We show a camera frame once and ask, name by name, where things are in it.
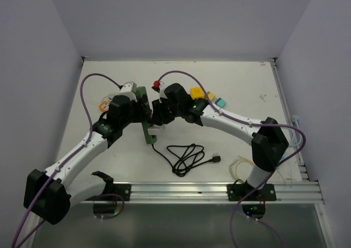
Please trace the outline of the white plug adapter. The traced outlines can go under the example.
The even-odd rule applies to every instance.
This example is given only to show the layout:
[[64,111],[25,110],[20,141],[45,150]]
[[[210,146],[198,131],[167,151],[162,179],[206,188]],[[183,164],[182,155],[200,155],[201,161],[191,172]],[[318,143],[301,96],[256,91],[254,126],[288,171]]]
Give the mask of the white plug adapter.
[[151,126],[148,128],[148,134],[151,136],[160,135],[162,132],[165,131],[165,126]]

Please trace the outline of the green power strip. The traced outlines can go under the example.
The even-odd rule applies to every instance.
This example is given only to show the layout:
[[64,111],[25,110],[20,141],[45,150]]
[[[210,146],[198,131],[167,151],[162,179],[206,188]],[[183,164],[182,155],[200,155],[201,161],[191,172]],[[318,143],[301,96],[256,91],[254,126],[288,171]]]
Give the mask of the green power strip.
[[148,123],[148,119],[151,116],[152,110],[150,109],[146,87],[137,87],[136,96],[138,101],[140,101],[142,107],[143,121],[141,122],[141,125],[143,128],[145,142],[148,145],[153,145],[157,141],[157,137],[155,135],[150,135],[148,131],[148,129],[152,126],[152,124]]

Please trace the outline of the orange power strip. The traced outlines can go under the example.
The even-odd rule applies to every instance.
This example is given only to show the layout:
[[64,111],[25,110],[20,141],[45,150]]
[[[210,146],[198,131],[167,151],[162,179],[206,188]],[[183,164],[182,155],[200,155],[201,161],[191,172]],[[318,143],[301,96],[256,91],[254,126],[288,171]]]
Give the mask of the orange power strip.
[[99,109],[101,112],[107,112],[109,110],[109,101],[102,101],[99,105]]

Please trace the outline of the yellow cube socket adapter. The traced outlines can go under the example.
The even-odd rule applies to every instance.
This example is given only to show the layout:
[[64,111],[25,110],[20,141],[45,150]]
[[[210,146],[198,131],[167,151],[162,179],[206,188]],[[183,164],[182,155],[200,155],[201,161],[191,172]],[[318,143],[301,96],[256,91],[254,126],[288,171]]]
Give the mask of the yellow cube socket adapter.
[[193,87],[193,88],[190,89],[190,96],[193,99],[199,99],[199,98],[204,99],[205,98],[205,93],[204,93],[204,91],[202,90],[201,87]]

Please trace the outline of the pale yellow plug adapter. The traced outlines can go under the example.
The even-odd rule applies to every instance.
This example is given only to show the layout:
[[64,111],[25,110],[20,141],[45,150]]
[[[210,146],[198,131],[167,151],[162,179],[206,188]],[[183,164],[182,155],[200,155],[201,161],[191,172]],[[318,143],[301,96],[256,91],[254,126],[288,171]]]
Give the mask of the pale yellow plug adapter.
[[207,96],[210,99],[210,101],[215,102],[216,101],[216,95],[212,92],[207,92]]

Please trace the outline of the blue plug adapter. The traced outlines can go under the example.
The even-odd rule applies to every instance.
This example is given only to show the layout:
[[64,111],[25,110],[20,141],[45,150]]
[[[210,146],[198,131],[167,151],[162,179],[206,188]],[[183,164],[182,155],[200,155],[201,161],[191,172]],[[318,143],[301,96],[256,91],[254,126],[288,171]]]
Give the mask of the blue plug adapter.
[[215,101],[215,105],[220,107],[220,108],[224,108],[226,106],[226,104],[227,104],[226,101],[222,98],[218,98]]

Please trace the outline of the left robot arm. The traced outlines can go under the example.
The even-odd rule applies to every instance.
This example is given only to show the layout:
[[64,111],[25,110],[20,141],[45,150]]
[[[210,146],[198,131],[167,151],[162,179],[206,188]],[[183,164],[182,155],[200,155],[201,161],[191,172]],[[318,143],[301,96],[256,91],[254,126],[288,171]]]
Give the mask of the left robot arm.
[[108,200],[113,196],[114,180],[96,171],[86,182],[76,177],[97,156],[113,145],[131,123],[141,123],[147,144],[156,142],[150,135],[151,109],[146,93],[135,100],[126,95],[113,98],[109,110],[100,115],[84,139],[64,158],[44,171],[33,170],[27,177],[24,207],[52,225],[59,223],[69,209],[79,202],[98,196]]

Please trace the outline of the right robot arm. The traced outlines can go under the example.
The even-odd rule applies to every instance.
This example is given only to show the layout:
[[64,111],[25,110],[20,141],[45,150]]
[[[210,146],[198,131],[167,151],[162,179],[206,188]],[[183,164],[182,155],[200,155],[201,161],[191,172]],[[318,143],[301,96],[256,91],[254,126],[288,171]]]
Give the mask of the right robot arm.
[[193,99],[178,83],[167,85],[155,81],[152,88],[160,96],[152,102],[150,122],[153,125],[167,125],[181,117],[188,123],[223,131],[251,146],[254,167],[245,181],[244,193],[251,200],[263,195],[267,177],[276,170],[288,148],[288,141],[275,119],[246,119],[222,110],[207,99]]

